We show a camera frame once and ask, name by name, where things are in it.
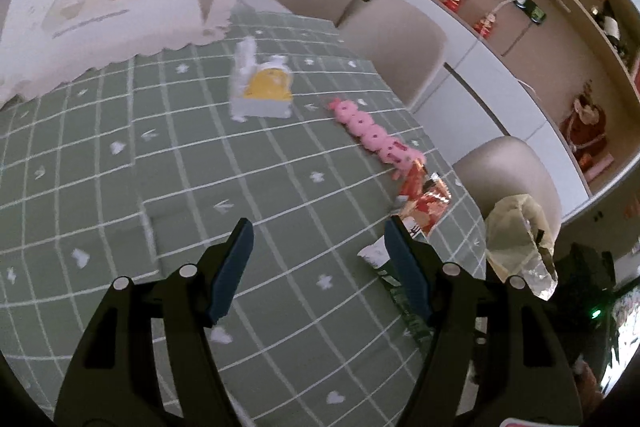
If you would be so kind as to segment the translucent trash bag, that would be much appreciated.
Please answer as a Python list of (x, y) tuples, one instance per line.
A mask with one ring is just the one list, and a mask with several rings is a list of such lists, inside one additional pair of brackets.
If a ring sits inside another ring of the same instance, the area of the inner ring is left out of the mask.
[(485, 220), (486, 255), (499, 280), (521, 277), (533, 294), (548, 301), (558, 286), (554, 237), (541, 205), (529, 194), (506, 196)]

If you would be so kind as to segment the beige chair near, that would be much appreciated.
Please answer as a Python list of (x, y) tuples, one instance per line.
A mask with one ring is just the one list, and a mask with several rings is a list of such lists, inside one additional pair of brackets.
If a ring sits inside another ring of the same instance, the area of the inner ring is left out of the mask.
[(458, 160), (454, 172), (484, 218), (499, 200), (528, 194), (544, 212), (551, 234), (559, 234), (562, 207), (558, 191), (547, 168), (524, 141), (513, 136), (490, 140)]

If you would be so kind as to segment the red doll large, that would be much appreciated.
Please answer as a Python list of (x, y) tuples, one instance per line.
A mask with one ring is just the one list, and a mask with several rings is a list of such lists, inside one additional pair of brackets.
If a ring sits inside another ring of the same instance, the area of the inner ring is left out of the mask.
[(575, 96), (560, 130), (580, 170), (586, 174), (596, 165), (596, 158), (608, 145), (606, 114), (603, 107), (593, 100), (590, 80)]

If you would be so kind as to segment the green white snack bag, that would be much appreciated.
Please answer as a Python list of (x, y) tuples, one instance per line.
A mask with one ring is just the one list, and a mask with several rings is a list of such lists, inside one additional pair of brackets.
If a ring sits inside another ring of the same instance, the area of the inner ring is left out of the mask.
[(379, 237), (374, 243), (363, 247), (359, 251), (358, 257), (366, 262), (382, 281), (406, 325), (406, 336), (413, 338), (425, 357), (431, 348), (433, 331), (418, 314), (413, 312), (405, 288), (400, 283), (399, 275), (386, 251), (383, 237)]

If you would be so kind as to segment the red snack wrapper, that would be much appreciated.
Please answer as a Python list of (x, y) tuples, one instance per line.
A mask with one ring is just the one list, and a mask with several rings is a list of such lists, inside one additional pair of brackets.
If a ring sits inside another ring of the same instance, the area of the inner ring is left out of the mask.
[(450, 200), (449, 188), (439, 174), (429, 174), (416, 161), (401, 185), (396, 213), (412, 237), (427, 236), (448, 209)]

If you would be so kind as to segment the green checkered tablecloth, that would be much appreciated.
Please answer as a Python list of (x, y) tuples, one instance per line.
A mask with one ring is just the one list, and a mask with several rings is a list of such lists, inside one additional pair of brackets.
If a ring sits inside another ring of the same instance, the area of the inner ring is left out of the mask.
[[(285, 55), (290, 118), (229, 113), (236, 46)], [(399, 187), (333, 119), (355, 102), (426, 157), (451, 200), (427, 239), (484, 277), (484, 223), (454, 169), (333, 24), (242, 13), (224, 40), (85, 72), (1, 113), (1, 350), (46, 414), (115, 277), (167, 277), (242, 218), (255, 246), (229, 314), (207, 334), (255, 426), (390, 426), (423, 355), (359, 251)]]

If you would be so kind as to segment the white sideboard cabinet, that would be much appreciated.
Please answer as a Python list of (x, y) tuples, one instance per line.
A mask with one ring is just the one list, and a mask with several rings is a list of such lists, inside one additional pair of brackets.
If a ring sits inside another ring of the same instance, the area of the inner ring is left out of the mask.
[(557, 124), (535, 91), (515, 77), (476, 33), (434, 0), (402, 0), (447, 37), (445, 62), (411, 110), (451, 164), (489, 140), (525, 141), (550, 173), (566, 220), (591, 193)]

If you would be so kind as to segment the pink plastic wrapper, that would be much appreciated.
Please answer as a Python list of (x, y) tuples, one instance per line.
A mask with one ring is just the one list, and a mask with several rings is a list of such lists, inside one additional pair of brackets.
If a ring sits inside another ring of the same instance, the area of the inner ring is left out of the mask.
[(383, 164), (394, 167), (394, 178), (405, 178), (413, 168), (425, 168), (425, 156), (377, 124), (370, 113), (350, 100), (334, 98), (329, 103), (334, 119), (356, 138), (360, 145), (378, 156)]

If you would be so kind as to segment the small red figurine right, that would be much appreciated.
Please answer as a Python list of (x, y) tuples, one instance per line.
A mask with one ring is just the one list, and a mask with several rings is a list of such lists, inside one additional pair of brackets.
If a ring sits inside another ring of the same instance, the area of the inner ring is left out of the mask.
[(495, 27), (496, 21), (497, 15), (495, 13), (487, 13), (474, 24), (473, 29), (477, 35), (483, 39), (488, 39)]

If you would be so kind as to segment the beige chair middle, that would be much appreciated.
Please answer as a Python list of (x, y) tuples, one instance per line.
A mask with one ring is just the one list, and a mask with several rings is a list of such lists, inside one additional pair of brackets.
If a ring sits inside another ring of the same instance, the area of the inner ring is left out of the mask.
[(370, 61), (410, 109), (445, 63), (446, 32), (404, 0), (372, 0), (349, 15), (338, 32), (346, 48)]

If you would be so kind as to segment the yellow white snack packet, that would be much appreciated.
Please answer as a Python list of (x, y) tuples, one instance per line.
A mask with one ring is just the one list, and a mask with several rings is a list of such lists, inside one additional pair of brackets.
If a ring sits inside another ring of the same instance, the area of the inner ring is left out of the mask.
[(292, 83), (293, 73), (285, 55), (271, 55), (259, 63), (255, 38), (244, 38), (235, 48), (229, 75), (231, 119), (290, 118)]

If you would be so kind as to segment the wooden wall shelf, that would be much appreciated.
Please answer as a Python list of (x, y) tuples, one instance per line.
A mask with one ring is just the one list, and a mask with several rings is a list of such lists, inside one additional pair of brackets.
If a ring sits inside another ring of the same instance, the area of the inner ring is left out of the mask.
[[(434, 0), (447, 11), (442, 0)], [(536, 93), (561, 126), (570, 104), (592, 82), (606, 114), (608, 145), (596, 161), (609, 162), (589, 180), (597, 194), (622, 173), (639, 150), (639, 14), (630, 0), (534, 0), (547, 17), (534, 24), (513, 0), (464, 0), (450, 12), (473, 30), (491, 10), (497, 21), (483, 41), (515, 77)]]

